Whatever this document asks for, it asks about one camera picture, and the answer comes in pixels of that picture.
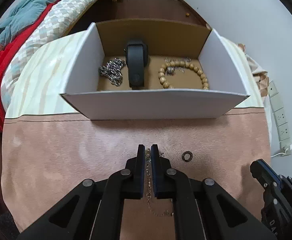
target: silver chain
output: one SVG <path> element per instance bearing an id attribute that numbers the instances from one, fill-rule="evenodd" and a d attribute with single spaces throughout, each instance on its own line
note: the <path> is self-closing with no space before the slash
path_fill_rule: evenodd
<path id="1" fill-rule="evenodd" d="M 165 62 L 172 62 L 172 61 L 183 61 L 183 62 L 190 62 L 191 59 L 189 57 L 185 57 L 185 58 L 179 58 L 179 59 L 174 59 L 174 58 L 170 58 L 170 57 L 166 57 L 165 58 Z M 182 73 L 185 73 L 185 66 L 183 67 L 172 67 L 169 66 L 166 71 L 165 74 L 169 75 L 169 76 L 173 76 L 175 74 L 175 70 L 180 70 Z"/>
<path id="2" fill-rule="evenodd" d="M 126 63 L 120 58 L 115 58 L 106 63 L 106 66 L 99 67 L 99 75 L 105 76 L 110 80 L 110 83 L 115 86 L 120 86 L 123 82 L 121 69 L 126 66 Z"/>
<path id="3" fill-rule="evenodd" d="M 160 152 L 159 156 L 164 157 L 164 154 Z M 147 174 L 147 179 L 148 179 L 148 191 L 146 193 L 148 208 L 153 213 L 153 215 L 156 217 L 163 217 L 163 216 L 172 217 L 174 215 L 173 212 L 169 212 L 168 210 L 165 210 L 161 214 L 158 214 L 153 210 L 153 207 L 151 206 L 151 202 L 150 202 L 151 197 L 152 197 L 152 195 L 151 195 L 151 176 L 150 176 L 151 157 L 150 157 L 150 149 L 149 148 L 147 148 L 145 150 L 145 158 L 146 158 L 146 174 Z"/>

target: wooden baseboard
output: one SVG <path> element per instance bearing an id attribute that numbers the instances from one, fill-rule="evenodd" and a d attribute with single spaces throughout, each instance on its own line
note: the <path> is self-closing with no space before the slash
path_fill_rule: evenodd
<path id="1" fill-rule="evenodd" d="M 194 15 L 199 20 L 202 26 L 207 25 L 207 22 L 188 3 L 186 3 L 184 0 L 178 0 L 178 1 L 180 1 L 185 7 L 188 8 L 189 13 Z"/>

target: checkered blanket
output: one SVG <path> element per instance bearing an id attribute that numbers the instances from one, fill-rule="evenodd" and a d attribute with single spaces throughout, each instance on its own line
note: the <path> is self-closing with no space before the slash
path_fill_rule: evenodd
<path id="1" fill-rule="evenodd" d="M 26 63 L 44 44 L 61 38 L 96 0 L 61 0 L 54 5 L 45 19 L 21 46 L 8 65 L 1 82 L 1 99 L 4 110 L 11 102 L 11 97 Z"/>

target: power strip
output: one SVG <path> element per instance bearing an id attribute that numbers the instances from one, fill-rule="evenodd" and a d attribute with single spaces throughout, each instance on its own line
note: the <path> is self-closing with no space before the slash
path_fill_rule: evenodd
<path id="1" fill-rule="evenodd" d="M 273 111 L 273 116 L 275 118 L 277 126 L 280 145 L 280 152 L 273 155 L 272 157 L 290 155 L 292 154 L 292 143 L 290 141 L 288 120 L 285 115 L 284 105 L 282 103 L 281 97 L 273 81 L 269 83 L 268 94 L 270 98 L 271 108 Z"/>

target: thin chain necklace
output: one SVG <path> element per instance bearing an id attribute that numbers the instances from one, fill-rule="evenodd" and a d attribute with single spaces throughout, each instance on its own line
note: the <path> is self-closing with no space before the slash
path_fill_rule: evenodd
<path id="1" fill-rule="evenodd" d="M 151 169 L 151 157 L 150 157 L 150 149 L 147 148 L 145 151 L 145 157 L 146 157 L 146 174 L 147 174 L 147 178 L 148 178 L 148 191 L 146 193 L 146 198 L 147 198 L 147 205 L 149 210 L 153 213 L 154 216 L 156 217 L 172 217 L 173 216 L 173 212 L 169 212 L 168 210 L 165 210 L 163 213 L 158 214 L 153 210 L 153 207 L 151 206 L 151 202 L 150 199 L 152 197 L 151 195 L 151 176 L 150 176 L 150 169 Z"/>

